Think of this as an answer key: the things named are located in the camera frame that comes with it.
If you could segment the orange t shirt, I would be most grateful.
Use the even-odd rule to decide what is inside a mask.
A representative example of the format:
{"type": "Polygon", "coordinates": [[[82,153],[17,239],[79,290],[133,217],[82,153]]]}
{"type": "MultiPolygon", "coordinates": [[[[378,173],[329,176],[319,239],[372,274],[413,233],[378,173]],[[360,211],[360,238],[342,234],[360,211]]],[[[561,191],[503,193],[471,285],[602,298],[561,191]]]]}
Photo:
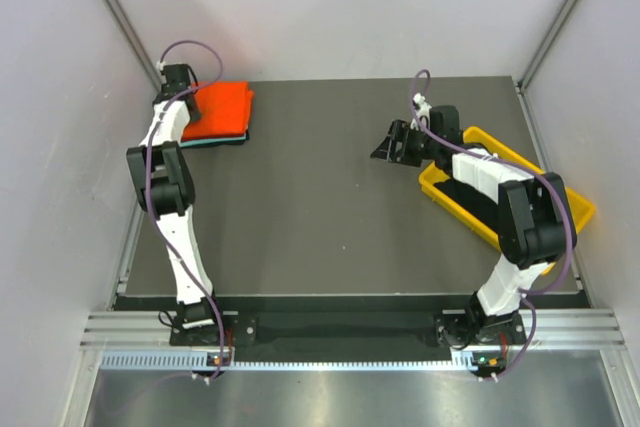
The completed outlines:
{"type": "Polygon", "coordinates": [[[224,81],[196,94],[201,119],[184,130],[183,140],[244,135],[249,131],[254,92],[247,81],[224,81]]]}

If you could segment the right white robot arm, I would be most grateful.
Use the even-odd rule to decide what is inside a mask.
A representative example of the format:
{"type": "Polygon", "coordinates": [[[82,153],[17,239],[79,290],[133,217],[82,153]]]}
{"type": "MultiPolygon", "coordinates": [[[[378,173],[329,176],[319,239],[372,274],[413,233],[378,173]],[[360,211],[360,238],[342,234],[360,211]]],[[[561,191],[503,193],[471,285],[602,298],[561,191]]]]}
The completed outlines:
{"type": "Polygon", "coordinates": [[[394,120],[370,156],[410,167],[430,161],[448,177],[447,196],[471,214],[485,210],[493,217],[500,257],[463,320],[441,328],[442,342],[458,349],[488,343],[512,327],[543,271],[576,245],[564,182],[466,142],[453,105],[431,106],[416,96],[412,110],[413,119],[394,120]]]}

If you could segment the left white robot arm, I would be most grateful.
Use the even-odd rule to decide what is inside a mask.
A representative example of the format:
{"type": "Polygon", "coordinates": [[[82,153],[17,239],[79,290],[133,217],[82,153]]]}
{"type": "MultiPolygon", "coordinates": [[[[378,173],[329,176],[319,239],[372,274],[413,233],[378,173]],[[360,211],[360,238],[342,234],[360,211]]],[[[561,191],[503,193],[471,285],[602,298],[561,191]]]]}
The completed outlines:
{"type": "Polygon", "coordinates": [[[226,334],[227,321],[212,305],[214,289],[205,272],[195,229],[195,185],[180,142],[186,127],[200,118],[196,78],[186,64],[158,64],[163,82],[153,101],[153,117],[143,140],[126,152],[141,209],[164,243],[176,285],[177,332],[193,331],[205,343],[226,334]]]}

